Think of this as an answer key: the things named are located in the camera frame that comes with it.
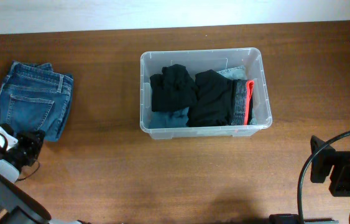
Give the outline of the dark blue jeans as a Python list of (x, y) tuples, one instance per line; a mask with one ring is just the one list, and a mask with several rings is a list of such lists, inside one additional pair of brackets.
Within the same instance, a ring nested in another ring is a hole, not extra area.
[(53, 71), (51, 63), (14, 61), (0, 87), (0, 124), (15, 133), (43, 131), (57, 142), (65, 128), (73, 98), (73, 76)]

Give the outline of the black shorts red grey waistband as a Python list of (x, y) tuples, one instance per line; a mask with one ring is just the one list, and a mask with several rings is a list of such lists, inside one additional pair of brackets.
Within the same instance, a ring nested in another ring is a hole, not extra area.
[(196, 74), (197, 103), (188, 111), (189, 127), (232, 126), (234, 81), (214, 70)]

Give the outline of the light blue jeans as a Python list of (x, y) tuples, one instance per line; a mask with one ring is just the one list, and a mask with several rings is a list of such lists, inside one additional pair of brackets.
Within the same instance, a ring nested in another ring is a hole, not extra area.
[(257, 125), (253, 109), (254, 80), (247, 79), (245, 66), (220, 70), (218, 73), (234, 81), (232, 126)]

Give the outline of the small blue cloth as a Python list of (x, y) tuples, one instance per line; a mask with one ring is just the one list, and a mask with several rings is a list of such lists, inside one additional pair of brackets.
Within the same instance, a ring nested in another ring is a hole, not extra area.
[(189, 108), (184, 108), (174, 112), (153, 112), (149, 128), (186, 128), (188, 122), (188, 110)]

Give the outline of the black cloth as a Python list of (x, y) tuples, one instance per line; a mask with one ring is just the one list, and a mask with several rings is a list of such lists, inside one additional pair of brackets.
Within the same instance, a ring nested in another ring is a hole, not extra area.
[(150, 77), (153, 112), (174, 112), (197, 103), (198, 87), (183, 65), (163, 67)]

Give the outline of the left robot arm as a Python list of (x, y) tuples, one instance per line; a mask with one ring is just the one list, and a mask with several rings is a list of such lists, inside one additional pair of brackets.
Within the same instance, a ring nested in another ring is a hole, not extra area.
[(44, 131), (15, 133), (8, 124), (0, 125), (0, 223), (5, 224), (80, 224), (66, 222), (51, 214), (16, 183), (24, 167), (32, 167), (44, 143)]

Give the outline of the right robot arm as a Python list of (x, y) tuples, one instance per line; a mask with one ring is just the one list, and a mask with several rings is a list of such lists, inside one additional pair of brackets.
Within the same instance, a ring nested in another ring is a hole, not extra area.
[(310, 181), (322, 184), (330, 178), (329, 191), (334, 197), (350, 197), (350, 151), (337, 151), (332, 143), (350, 136), (350, 130), (327, 141), (312, 135), (310, 139), (311, 156), (304, 163), (297, 185), (297, 214), (270, 215), (270, 224), (302, 224), (302, 223), (337, 223), (337, 220), (307, 220), (303, 214), (302, 192), (303, 181), (308, 168), (311, 169)]

